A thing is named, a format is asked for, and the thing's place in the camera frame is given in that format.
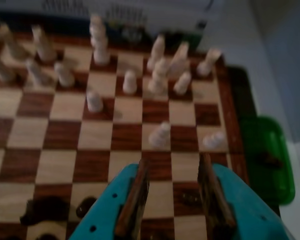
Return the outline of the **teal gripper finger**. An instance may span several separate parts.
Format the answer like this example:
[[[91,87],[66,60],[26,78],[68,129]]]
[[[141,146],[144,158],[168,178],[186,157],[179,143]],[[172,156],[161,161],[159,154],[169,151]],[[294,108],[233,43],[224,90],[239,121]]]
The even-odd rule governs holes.
[[[213,240],[290,240],[281,218],[231,169],[199,156],[197,182]]]
[[[136,240],[149,193],[146,159],[125,166],[97,198],[71,240]]]

